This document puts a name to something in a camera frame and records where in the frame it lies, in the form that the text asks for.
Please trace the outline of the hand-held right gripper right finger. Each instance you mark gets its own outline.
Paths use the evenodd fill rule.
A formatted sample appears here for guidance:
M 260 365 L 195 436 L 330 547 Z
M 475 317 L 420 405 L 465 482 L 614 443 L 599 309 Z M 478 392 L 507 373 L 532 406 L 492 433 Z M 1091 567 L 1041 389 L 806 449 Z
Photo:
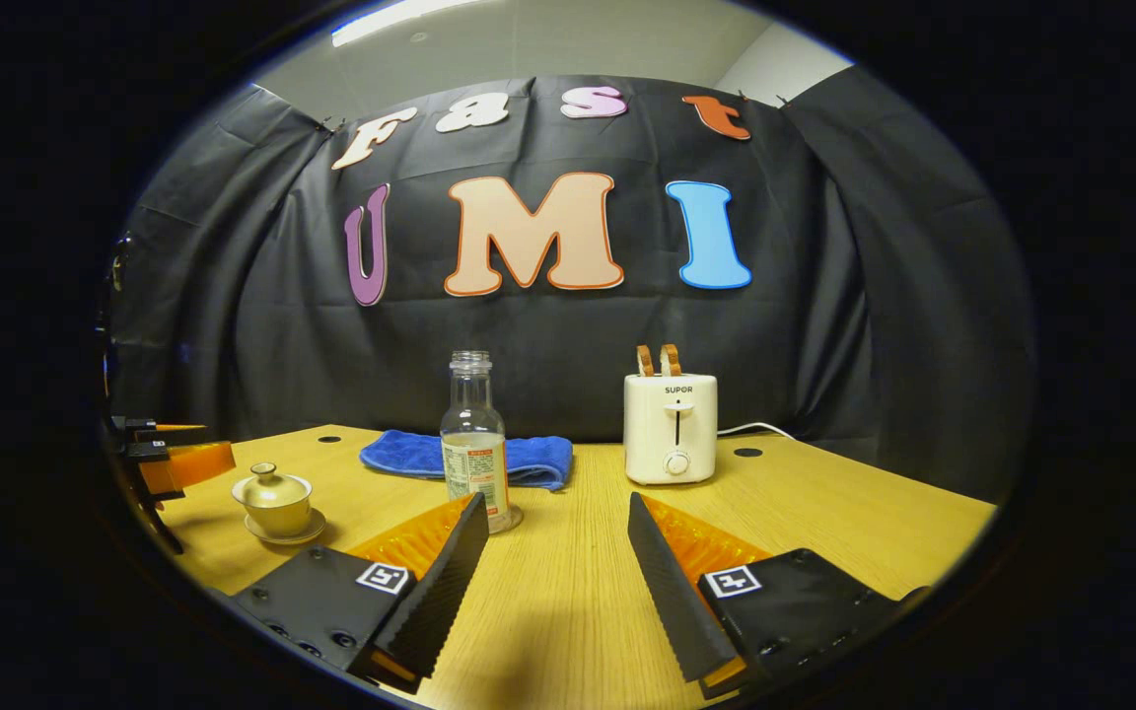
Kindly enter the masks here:
M 641 493 L 627 531 L 682 677 L 704 698 L 815 674 L 928 594 L 888 598 L 811 549 L 770 553 Z

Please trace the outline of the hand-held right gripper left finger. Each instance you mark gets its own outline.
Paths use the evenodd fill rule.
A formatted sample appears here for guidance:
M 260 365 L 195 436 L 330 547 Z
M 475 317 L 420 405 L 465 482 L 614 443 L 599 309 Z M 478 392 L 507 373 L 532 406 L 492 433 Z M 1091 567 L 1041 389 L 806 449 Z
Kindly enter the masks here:
M 488 538 L 485 499 L 473 494 L 348 551 L 311 545 L 227 609 L 279 648 L 414 693 L 436 669 Z

